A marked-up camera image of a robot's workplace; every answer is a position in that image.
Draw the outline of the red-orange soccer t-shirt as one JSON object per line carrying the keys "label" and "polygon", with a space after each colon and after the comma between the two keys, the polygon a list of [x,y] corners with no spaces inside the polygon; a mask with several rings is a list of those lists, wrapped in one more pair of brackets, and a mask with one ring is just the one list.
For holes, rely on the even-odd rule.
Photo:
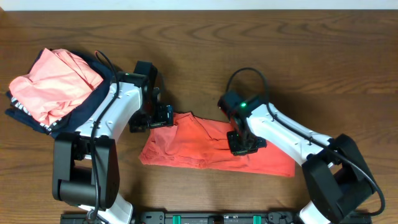
{"label": "red-orange soccer t-shirt", "polygon": [[172,126],[150,131],[139,159],[144,165],[295,176],[295,161],[270,142],[254,154],[232,155],[227,140],[232,129],[229,123],[175,113]]}

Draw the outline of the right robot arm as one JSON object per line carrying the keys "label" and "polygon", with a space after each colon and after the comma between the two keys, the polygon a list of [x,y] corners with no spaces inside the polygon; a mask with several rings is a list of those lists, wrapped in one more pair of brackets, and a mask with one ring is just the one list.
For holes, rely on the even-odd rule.
{"label": "right robot arm", "polygon": [[258,96],[243,100],[230,91],[218,106],[234,128],[227,133],[233,155],[253,154],[272,143],[301,166],[310,195],[298,213],[301,223],[371,222],[372,213],[357,208],[380,189],[352,138],[314,132]]}

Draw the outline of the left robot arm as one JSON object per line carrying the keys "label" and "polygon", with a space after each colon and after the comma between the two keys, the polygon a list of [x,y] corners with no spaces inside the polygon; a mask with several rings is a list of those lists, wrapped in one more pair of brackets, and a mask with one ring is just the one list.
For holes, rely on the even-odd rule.
{"label": "left robot arm", "polygon": [[53,148],[54,199],[82,209],[61,223],[134,223],[134,206],[119,193],[116,144],[125,127],[144,132],[172,124],[172,108],[159,100],[157,72],[119,72],[93,115]]}

